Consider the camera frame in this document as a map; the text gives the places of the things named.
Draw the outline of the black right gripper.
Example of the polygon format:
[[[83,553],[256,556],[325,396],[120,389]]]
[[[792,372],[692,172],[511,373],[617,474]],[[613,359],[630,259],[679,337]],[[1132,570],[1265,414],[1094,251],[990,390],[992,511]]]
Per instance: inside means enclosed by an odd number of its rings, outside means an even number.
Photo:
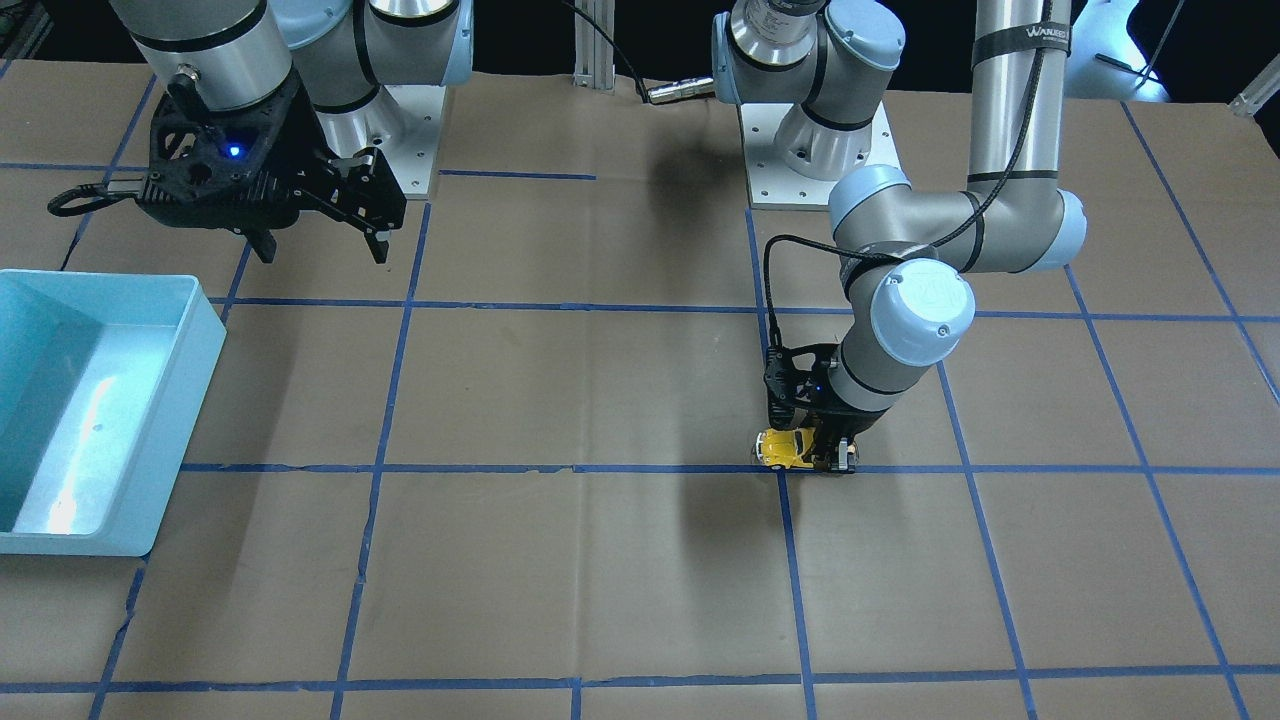
[[[212,110],[189,72],[170,77],[148,135],[148,169],[134,202],[169,227],[238,231],[262,264],[273,264],[271,231],[317,210],[352,225],[376,264],[407,199],[380,150],[337,158],[300,74],[246,108]]]

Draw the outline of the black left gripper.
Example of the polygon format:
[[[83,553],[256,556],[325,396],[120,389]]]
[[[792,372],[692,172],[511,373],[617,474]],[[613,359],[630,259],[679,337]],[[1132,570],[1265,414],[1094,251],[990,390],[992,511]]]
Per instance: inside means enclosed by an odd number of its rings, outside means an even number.
[[[860,462],[855,436],[863,433],[863,411],[842,401],[831,384],[836,350],[833,343],[769,346],[764,370],[767,415],[776,430],[824,427],[841,437],[836,471],[852,474]]]

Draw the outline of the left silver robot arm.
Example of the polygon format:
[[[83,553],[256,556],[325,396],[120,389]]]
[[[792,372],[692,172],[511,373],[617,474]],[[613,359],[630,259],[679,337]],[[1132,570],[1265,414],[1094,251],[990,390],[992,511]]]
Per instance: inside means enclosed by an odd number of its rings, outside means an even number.
[[[1085,241],[1059,183],[1069,1],[979,1],[970,53],[966,183],[925,192],[892,164],[858,160],[908,40],[878,1],[737,1],[713,22],[716,96],[785,102],[774,146],[832,181],[828,242],[852,324],[837,343],[785,345],[765,297],[772,470],[851,473],[858,437],[960,343],[977,314],[969,273],[1047,272]]]

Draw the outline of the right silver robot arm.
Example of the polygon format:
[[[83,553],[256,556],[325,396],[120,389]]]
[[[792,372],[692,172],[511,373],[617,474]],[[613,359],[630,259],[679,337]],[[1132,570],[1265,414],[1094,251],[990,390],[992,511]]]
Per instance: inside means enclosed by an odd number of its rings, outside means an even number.
[[[447,88],[474,68],[471,1],[114,1],[163,96],[138,179],[84,187],[156,222],[229,231],[261,263],[314,211],[388,259],[428,118],[394,88]]]

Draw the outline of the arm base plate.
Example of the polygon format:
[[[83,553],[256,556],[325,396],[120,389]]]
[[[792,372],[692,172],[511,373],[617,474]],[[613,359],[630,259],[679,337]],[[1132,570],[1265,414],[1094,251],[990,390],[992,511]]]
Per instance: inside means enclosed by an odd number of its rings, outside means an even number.
[[[824,210],[831,190],[858,168],[901,167],[883,102],[870,124],[855,131],[814,126],[787,102],[745,104],[737,111],[753,209]]]
[[[408,200],[429,200],[449,90],[431,85],[383,86],[364,106],[317,114],[330,149],[349,158],[378,147]]]

